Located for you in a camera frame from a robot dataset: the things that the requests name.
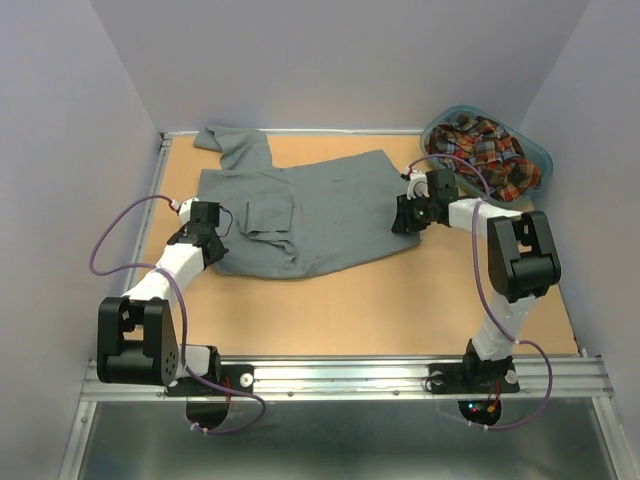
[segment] wooden table surface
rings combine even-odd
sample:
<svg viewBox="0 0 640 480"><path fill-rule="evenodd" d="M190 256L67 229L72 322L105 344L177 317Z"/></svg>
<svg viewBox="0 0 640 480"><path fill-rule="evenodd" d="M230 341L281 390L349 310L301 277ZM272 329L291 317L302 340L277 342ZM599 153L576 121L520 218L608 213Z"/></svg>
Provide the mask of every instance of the wooden table surface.
<svg viewBox="0 0 640 480"><path fill-rule="evenodd" d="M160 193L193 197L200 171L219 168L219 154L192 144L193 137L173 139ZM421 156L416 136L271 135L269 144L278 167L382 149L402 169ZM150 228L143 257L155 263L179 223L169 209L156 208ZM485 242L480 245L489 296ZM442 225L422 232L417 248L317 278L262 280L209 268L185 298L189 343L215 345L223 355L461 354L485 316L475 289L471 236ZM173 316L179 335L179 310ZM539 300L521 338L548 353L577 353L557 287ZM517 347L516 353L535 352Z"/></svg>

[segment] metal frame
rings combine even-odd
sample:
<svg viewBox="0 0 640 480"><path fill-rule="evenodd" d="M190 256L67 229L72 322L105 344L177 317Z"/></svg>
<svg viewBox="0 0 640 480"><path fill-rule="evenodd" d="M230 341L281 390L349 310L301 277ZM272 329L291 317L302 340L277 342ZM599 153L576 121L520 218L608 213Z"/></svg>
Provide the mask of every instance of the metal frame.
<svg viewBox="0 0 640 480"><path fill-rule="evenodd" d="M283 135L416 135L420 130L334 130L334 129L263 129ZM157 193L171 149L172 139L195 135L197 132L174 132L163 136L154 173L151 193ZM138 261L146 245L151 204L144 216L138 235L133 261ZM131 271L124 285L133 286L136 272ZM427 364L454 362L453 356L374 356L374 357L223 357L224 363L250 363L254 366L254 392L267 401L405 401L443 399L424 388L428 376ZM547 371L539 357L516 357L521 392L504 398L541 398L547 386ZM600 358L583 356L553 356L552 397L592 398L609 455L618 478L640 479L638 466L629 449L621 426L604 363ZM458 399L458 396L447 396ZM189 400L224 401L224 398L198 397ZM161 387L107 385L97 379L95 362L90 362L80 393L78 411L73 423L67 451L60 470L61 480L77 479L89 440L98 402L110 401L181 401L165 395Z"/></svg>
<svg viewBox="0 0 640 480"><path fill-rule="evenodd" d="M613 389L602 360L578 356L552 357L553 397L609 398ZM478 395L433 395L426 391L427 364L455 362L460 357L223 357L224 364L251 364L253 391L270 402L345 400L466 400ZM542 398L547 389L547 368L539 357L514 360L520 393L503 398ZM90 362L80 398L86 402L179 401L168 397L163 387L104 384L98 380L95 362ZM224 397L192 397L190 401L226 401Z"/></svg>
<svg viewBox="0 0 640 480"><path fill-rule="evenodd" d="M341 128L258 128L269 135L420 135L422 129L341 129ZM193 137L197 131L181 131L165 133L162 138L171 140L175 137Z"/></svg>

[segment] white wall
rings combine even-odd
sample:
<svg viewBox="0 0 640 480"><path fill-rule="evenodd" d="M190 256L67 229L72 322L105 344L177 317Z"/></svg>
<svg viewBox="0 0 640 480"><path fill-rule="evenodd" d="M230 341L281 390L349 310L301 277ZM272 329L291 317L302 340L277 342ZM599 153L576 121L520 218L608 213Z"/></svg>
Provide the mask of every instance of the white wall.
<svg viewBox="0 0 640 480"><path fill-rule="evenodd" d="M593 0L522 131L555 172L539 206L554 229L579 342L602 354L640 455L640 2Z"/></svg>
<svg viewBox="0 0 640 480"><path fill-rule="evenodd" d="M161 131L517 125L588 0L92 0Z"/></svg>
<svg viewBox="0 0 640 480"><path fill-rule="evenodd" d="M57 478L115 292L89 251L148 191L158 135L88 1L3 2L0 65L0 476ZM134 227L101 264L130 258Z"/></svg>

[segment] metal panel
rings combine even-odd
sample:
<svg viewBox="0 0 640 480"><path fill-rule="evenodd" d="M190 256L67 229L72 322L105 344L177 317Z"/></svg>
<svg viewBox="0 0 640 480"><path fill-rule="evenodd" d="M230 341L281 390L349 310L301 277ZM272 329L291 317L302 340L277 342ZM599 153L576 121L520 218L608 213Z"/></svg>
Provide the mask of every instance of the metal panel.
<svg viewBox="0 0 640 480"><path fill-rule="evenodd" d="M60 468L58 477L60 480L78 477L95 412L96 402L80 402L78 404L78 411L71 428L67 452Z"/></svg>
<svg viewBox="0 0 640 480"><path fill-rule="evenodd" d="M506 401L504 421L537 403ZM235 405L231 422L255 408ZM451 401L276 403L250 433L221 438L190 432L184 404L103 403L80 478L617 478L590 399L553 400L535 422L499 433L446 416L456 413Z"/></svg>
<svg viewBox="0 0 640 480"><path fill-rule="evenodd" d="M593 405L618 477L640 477L613 401L610 398L594 398Z"/></svg>

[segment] white enclosure wall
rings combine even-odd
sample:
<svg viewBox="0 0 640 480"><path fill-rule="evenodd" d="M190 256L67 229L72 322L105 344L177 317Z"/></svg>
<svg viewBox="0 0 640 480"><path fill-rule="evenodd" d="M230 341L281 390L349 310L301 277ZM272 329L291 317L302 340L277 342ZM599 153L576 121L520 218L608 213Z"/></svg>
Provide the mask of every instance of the white enclosure wall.
<svg viewBox="0 0 640 480"><path fill-rule="evenodd" d="M588 0L92 0L161 131L517 125Z"/></svg>
<svg viewBox="0 0 640 480"><path fill-rule="evenodd" d="M602 354L640 452L640 3L593 0L522 125L555 161L539 202L579 342Z"/></svg>
<svg viewBox="0 0 640 480"><path fill-rule="evenodd" d="M88 1L4 2L0 65L0 476L57 478L97 306L115 293L89 252L148 191L159 139ZM130 259L140 218L102 265Z"/></svg>

